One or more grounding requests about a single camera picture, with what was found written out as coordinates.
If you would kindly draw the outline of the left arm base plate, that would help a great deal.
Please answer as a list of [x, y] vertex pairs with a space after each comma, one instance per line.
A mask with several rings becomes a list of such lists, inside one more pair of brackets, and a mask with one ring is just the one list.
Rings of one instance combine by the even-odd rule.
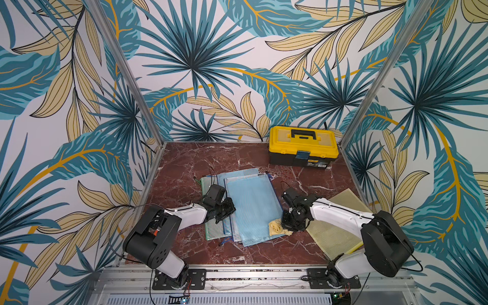
[[202, 291], [205, 289], [206, 278], [206, 269], [184, 269], [177, 278], [157, 271], [151, 288], [155, 291], [171, 291], [189, 287], [190, 291]]

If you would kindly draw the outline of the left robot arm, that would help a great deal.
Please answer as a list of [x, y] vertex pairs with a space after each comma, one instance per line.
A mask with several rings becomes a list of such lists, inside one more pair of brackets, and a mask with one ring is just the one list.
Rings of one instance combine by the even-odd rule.
[[218, 223], [235, 212], [231, 198], [214, 206], [192, 203], [174, 209], [151, 207], [126, 237], [123, 251], [171, 279], [185, 279], [188, 265], [172, 252], [178, 232], [212, 220]]

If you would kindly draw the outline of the cream wiping cloth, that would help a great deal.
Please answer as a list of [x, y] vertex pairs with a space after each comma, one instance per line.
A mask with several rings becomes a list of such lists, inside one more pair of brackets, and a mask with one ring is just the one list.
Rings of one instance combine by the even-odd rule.
[[290, 236], [293, 234], [293, 231], [286, 230], [282, 226], [282, 221], [280, 219], [276, 219], [269, 223], [269, 236], [277, 236], [277, 235], [286, 235]]

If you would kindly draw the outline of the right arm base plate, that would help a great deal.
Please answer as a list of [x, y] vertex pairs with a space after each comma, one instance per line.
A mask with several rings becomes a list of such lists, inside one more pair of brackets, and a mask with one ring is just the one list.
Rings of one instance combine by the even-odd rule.
[[348, 290], [362, 287], [358, 276], [344, 278], [338, 272], [327, 268], [309, 268], [302, 279], [309, 283], [310, 289]]

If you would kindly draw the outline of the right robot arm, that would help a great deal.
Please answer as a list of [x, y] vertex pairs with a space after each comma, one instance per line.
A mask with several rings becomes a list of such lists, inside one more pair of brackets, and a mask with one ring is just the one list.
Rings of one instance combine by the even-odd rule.
[[322, 221], [362, 240], [362, 249], [341, 254], [329, 263], [327, 275], [330, 278], [340, 281], [374, 271], [392, 278], [413, 256], [413, 244], [390, 213], [353, 210], [314, 194], [300, 195], [292, 188], [286, 190], [282, 198], [288, 205], [282, 215], [284, 229], [305, 231], [308, 222]]

